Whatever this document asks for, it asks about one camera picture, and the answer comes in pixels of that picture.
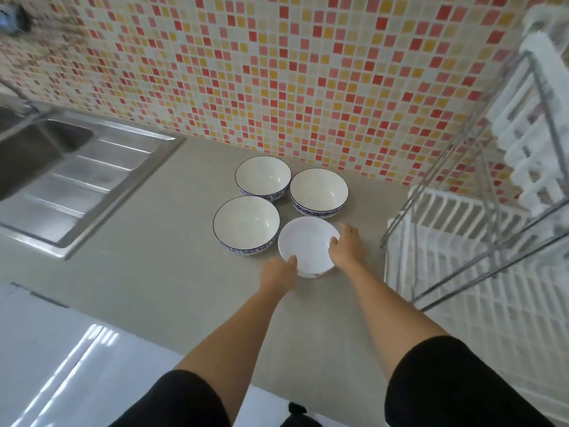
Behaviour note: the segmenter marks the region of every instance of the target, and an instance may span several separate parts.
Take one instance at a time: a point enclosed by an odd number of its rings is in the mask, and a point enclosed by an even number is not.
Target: person
[[[369,272],[357,228],[341,224],[329,254],[352,283],[389,380],[385,418],[390,427],[552,426],[463,342]],[[294,256],[288,262],[270,258],[259,289],[243,307],[111,426],[232,425],[274,309],[295,287],[296,263]],[[293,412],[283,425],[319,425],[302,410]]]

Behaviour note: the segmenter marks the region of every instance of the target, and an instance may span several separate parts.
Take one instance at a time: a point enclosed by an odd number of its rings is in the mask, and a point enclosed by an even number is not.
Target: person's left arm
[[[237,418],[273,312],[296,283],[296,257],[270,258],[260,288],[111,427],[226,427]]]

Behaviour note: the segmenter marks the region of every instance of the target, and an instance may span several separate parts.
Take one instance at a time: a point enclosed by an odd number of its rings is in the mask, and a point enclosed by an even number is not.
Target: forearm
[[[259,289],[231,318],[175,366],[196,373],[215,390],[231,423],[251,382],[279,291]]]
[[[383,372],[388,378],[403,356],[418,343],[447,334],[437,323],[375,278],[364,265],[354,263],[345,272],[356,291]]]

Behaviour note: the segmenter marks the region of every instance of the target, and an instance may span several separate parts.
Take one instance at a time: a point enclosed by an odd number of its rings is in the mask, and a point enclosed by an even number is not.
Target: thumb
[[[296,269],[296,266],[298,265],[298,259],[296,258],[296,255],[293,254],[290,258],[288,258],[287,263],[288,265],[294,266],[294,269]]]

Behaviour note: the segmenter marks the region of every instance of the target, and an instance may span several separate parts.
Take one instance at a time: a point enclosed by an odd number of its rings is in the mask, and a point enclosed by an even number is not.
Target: bowl rim
[[[257,197],[257,198],[259,198],[259,199],[261,199],[261,200],[263,200],[263,201],[268,202],[268,203],[271,204],[271,206],[275,209],[276,215],[277,215],[277,217],[278,217],[278,224],[276,225],[276,231],[275,231],[275,233],[274,233],[267,241],[265,241],[264,243],[259,244],[259,245],[256,246],[256,247],[251,247],[251,248],[249,248],[249,249],[239,249],[238,247],[230,246],[230,245],[224,243],[223,241],[221,241],[220,238],[217,236],[217,233],[215,232],[215,218],[217,217],[217,213],[219,213],[220,209],[223,208],[225,205],[227,205],[227,203],[230,203],[231,201],[234,201],[234,200],[236,200],[236,199],[245,199],[245,198],[253,198],[253,197]],[[281,214],[279,213],[279,210],[276,209],[276,207],[273,205],[273,203],[272,203],[271,201],[265,199],[264,197],[260,197],[260,196],[238,196],[238,197],[234,197],[234,198],[230,199],[229,201],[225,201],[225,202],[223,203],[223,205],[217,209],[217,211],[215,212],[215,215],[213,216],[213,220],[212,220],[212,230],[213,230],[213,234],[214,234],[215,237],[217,238],[217,241],[219,241],[220,243],[222,243],[225,247],[228,247],[228,248],[234,249],[234,250],[239,250],[239,251],[250,251],[250,250],[255,250],[255,249],[258,249],[259,247],[264,246],[265,244],[269,243],[272,239],[274,239],[274,237],[276,236],[276,234],[279,232],[279,228],[280,228],[280,227],[281,227]]]
[[[309,207],[305,207],[303,204],[301,204],[299,201],[297,201],[297,200],[294,198],[294,196],[293,196],[293,190],[292,190],[292,189],[289,189],[290,198],[291,198],[293,201],[295,201],[298,205],[300,205],[302,208],[305,208],[305,209],[307,209],[307,210],[309,210],[309,211],[312,211],[312,212],[315,212],[315,213],[327,213],[327,212],[334,211],[334,210],[338,210],[338,209],[344,207],[344,205],[345,205],[346,202],[348,201],[348,198],[350,197],[350,187],[349,187],[348,184],[346,183],[346,180],[345,180],[341,175],[337,174],[337,173],[334,172],[334,171],[331,171],[331,170],[326,169],[326,168],[307,168],[307,169],[304,169],[304,170],[298,172],[298,173],[293,177],[293,179],[290,180],[290,183],[289,183],[289,184],[292,185],[293,180],[294,180],[300,173],[302,173],[302,172],[304,172],[304,171],[309,171],[309,170],[311,170],[311,169],[321,169],[321,170],[323,170],[323,171],[331,172],[331,173],[333,173],[334,175],[337,175],[338,177],[340,177],[340,179],[341,179],[341,180],[344,182],[344,184],[346,185],[346,189],[348,190],[348,194],[346,195],[345,201],[342,202],[342,205],[339,205],[339,206],[336,207],[336,208],[330,208],[330,209],[312,209],[312,208],[309,208]]]
[[[237,182],[237,171],[239,170],[239,168],[241,167],[241,165],[243,165],[245,162],[248,162],[251,159],[257,159],[259,157],[269,157],[271,159],[275,159],[275,160],[279,160],[280,162],[283,162],[285,164],[285,166],[288,168],[288,183],[286,186],[284,186],[282,189],[277,190],[276,192],[272,192],[272,193],[265,193],[264,195],[256,195],[255,193],[251,193],[247,190],[245,190],[242,186],[239,185],[239,183]],[[243,162],[241,162],[239,164],[239,166],[237,167],[237,169],[235,169],[235,173],[233,174],[233,179],[235,179],[235,184],[237,184],[239,190],[243,190],[244,192],[247,192],[248,194],[252,195],[252,196],[258,196],[258,197],[264,197],[264,196],[271,196],[271,195],[275,195],[277,193],[282,192],[283,190],[288,189],[288,186],[290,186],[290,183],[293,181],[293,171],[290,169],[290,166],[284,161],[279,159],[278,157],[274,157],[274,156],[266,156],[266,155],[262,155],[262,156],[253,156],[250,157],[248,159],[243,160]]]
[[[283,229],[285,229],[285,228],[288,226],[289,223],[292,223],[292,222],[294,222],[295,220],[298,220],[298,219],[318,219],[318,220],[320,220],[321,222],[324,222],[324,223],[329,224],[332,228],[334,228],[334,229],[336,230],[336,233],[338,234],[338,237],[340,236],[340,231],[338,231],[338,230],[336,229],[336,227],[335,227],[333,224],[331,224],[330,222],[326,222],[326,221],[323,220],[323,219],[320,219],[320,218],[315,217],[315,216],[301,216],[301,217],[295,217],[294,219],[290,220],[289,222],[287,222],[287,223],[283,226],[283,228],[281,229],[281,233],[279,234],[279,238],[278,238],[278,240],[276,241],[276,247],[279,249],[279,254],[281,255],[281,258],[283,258],[285,261],[287,261],[288,258],[285,259],[285,258],[283,257],[282,252],[281,252],[281,235],[282,235],[282,233],[283,233]],[[313,275],[313,276],[318,276],[318,275],[322,275],[323,273],[326,273],[326,272],[330,271],[330,270],[331,270],[332,268],[334,268],[334,267],[335,267],[335,265],[334,265],[334,263],[332,263],[332,266],[331,266],[330,268],[325,269],[324,271],[321,271],[321,272],[318,272],[318,273],[306,273],[306,274],[310,274],[310,275]],[[305,277],[305,276],[302,276],[302,275],[300,275],[300,274],[298,274],[298,275],[301,276],[301,277],[304,277],[304,278],[312,278],[312,277]]]

